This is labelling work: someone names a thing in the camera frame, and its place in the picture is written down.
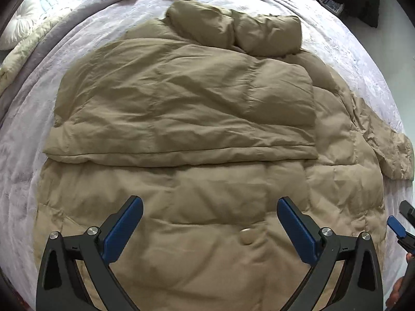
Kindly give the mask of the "person right hand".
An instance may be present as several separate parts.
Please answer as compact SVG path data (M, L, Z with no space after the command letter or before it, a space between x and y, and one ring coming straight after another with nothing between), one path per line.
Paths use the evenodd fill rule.
M400 289L402 286L402 282L404 281L404 277L400 277L394 284L392 291L387 299L387 301L385 302L385 306L387 307L387 309L392 308L396 302L399 300L400 297Z

